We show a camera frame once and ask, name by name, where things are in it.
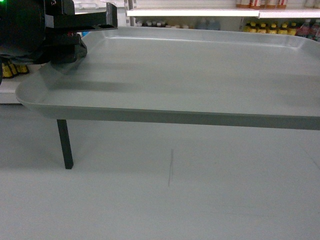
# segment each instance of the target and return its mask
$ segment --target gray tray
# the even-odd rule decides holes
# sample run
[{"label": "gray tray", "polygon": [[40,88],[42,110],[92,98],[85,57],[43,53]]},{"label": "gray tray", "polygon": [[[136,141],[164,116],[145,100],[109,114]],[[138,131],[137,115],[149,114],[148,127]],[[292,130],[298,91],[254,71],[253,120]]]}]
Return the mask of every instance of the gray tray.
[{"label": "gray tray", "polygon": [[288,35],[123,27],[47,64],[16,97],[55,119],[320,130],[320,44]]}]

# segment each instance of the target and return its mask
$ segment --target tray surface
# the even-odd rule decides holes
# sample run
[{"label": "tray surface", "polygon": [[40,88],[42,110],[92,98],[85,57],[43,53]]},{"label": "tray surface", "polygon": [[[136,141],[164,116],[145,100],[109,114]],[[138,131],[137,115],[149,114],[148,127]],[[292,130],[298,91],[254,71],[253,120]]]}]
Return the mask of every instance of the tray surface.
[{"label": "tray surface", "polygon": [[86,58],[47,64],[17,99],[51,118],[90,119],[86,110],[320,117],[320,44],[309,39],[123,27],[83,40]]}]

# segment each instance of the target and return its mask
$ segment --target bottle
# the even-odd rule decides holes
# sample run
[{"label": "bottle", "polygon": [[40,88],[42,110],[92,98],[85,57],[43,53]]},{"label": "bottle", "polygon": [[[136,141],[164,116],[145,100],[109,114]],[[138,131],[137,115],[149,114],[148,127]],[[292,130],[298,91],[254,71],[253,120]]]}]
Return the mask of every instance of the bottle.
[{"label": "bottle", "polygon": [[195,26],[195,29],[207,30],[207,20],[203,17],[201,21]]},{"label": "bottle", "polygon": [[266,8],[266,2],[267,2],[267,0],[261,0],[260,8],[265,9]]},{"label": "bottle", "polygon": [[266,24],[261,23],[260,28],[256,32],[259,34],[266,34],[267,33]]},{"label": "bottle", "polygon": [[242,0],[239,8],[247,9],[250,7],[250,0]]},{"label": "bottle", "polygon": [[288,0],[279,0],[277,8],[278,9],[285,9],[287,7],[287,3],[288,3]]},{"label": "bottle", "polygon": [[315,6],[316,0],[306,0],[304,6],[306,8],[313,8]]},{"label": "bottle", "polygon": [[260,9],[260,7],[261,7],[261,0],[252,0],[250,2],[251,9]]},{"label": "bottle", "polygon": [[251,27],[249,29],[249,33],[256,33],[257,32],[256,23],[252,21],[250,25]]},{"label": "bottle", "polygon": [[278,0],[268,0],[266,4],[267,9],[275,9],[277,6]]},{"label": "bottle", "polygon": [[248,32],[249,32],[249,29],[250,29],[250,27],[251,27],[250,23],[251,23],[251,21],[246,21],[246,24],[245,24],[244,27],[243,27],[243,31],[244,31],[245,33],[248,33]]},{"label": "bottle", "polygon": [[282,24],[281,27],[279,28],[277,34],[282,34],[282,35],[288,35],[288,25],[286,23]]},{"label": "bottle", "polygon": [[1,58],[2,62],[2,78],[3,79],[12,79],[14,77],[14,74],[12,73],[8,60],[6,58]]},{"label": "bottle", "polygon": [[267,34],[277,34],[277,25],[275,23],[271,24],[270,28],[266,32]]},{"label": "bottle", "polygon": [[317,20],[315,20],[315,23],[310,28],[308,39],[315,40],[316,34],[319,29],[320,29],[320,19],[317,19]]},{"label": "bottle", "polygon": [[236,0],[235,1],[235,7],[236,8],[240,8],[240,6],[241,6],[241,0]]},{"label": "bottle", "polygon": [[9,68],[11,69],[11,72],[13,73],[13,76],[14,77],[18,76],[19,75],[18,70],[17,70],[16,66],[12,63],[12,61],[9,60],[7,63],[9,65]]},{"label": "bottle", "polygon": [[217,20],[215,20],[213,18],[210,19],[209,24],[207,26],[207,29],[208,30],[216,30],[216,31],[220,30],[221,29],[220,22],[218,22]]},{"label": "bottle", "polygon": [[297,24],[292,22],[290,27],[288,28],[288,35],[295,36],[297,33]]},{"label": "bottle", "polygon": [[315,34],[315,41],[317,41],[318,43],[320,42],[320,29],[318,30],[318,32]]},{"label": "bottle", "polygon": [[310,21],[311,19],[306,19],[304,24],[296,30],[296,36],[306,38],[310,31]]},{"label": "bottle", "polygon": [[28,74],[29,68],[27,65],[14,65],[19,74]]}]

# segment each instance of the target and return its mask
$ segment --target white shelf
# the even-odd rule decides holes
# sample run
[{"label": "white shelf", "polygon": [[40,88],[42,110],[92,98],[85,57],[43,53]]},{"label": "white shelf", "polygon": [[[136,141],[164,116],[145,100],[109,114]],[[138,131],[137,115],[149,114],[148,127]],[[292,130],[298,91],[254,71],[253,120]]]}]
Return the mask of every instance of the white shelf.
[{"label": "white shelf", "polygon": [[127,12],[128,17],[259,17],[259,11],[237,8],[135,8]]},{"label": "white shelf", "polygon": [[320,18],[319,8],[288,8],[288,9],[261,9],[260,19],[305,19]]},{"label": "white shelf", "polygon": [[257,17],[266,18],[320,18],[317,8],[240,9],[240,8],[135,8],[128,17]]},{"label": "white shelf", "polygon": [[[28,66],[30,73],[37,71],[41,65]],[[16,99],[16,88],[18,85],[27,79],[30,74],[19,75],[11,79],[2,79],[0,85],[0,104],[18,104]]]}]

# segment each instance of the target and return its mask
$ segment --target black table leg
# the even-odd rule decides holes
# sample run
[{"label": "black table leg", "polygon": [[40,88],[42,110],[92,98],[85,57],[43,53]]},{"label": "black table leg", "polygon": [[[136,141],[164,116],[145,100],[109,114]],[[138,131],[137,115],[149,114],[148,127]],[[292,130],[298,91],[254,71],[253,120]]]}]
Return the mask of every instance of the black table leg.
[{"label": "black table leg", "polygon": [[74,161],[72,159],[67,120],[57,119],[59,135],[64,159],[65,169],[72,169]]}]

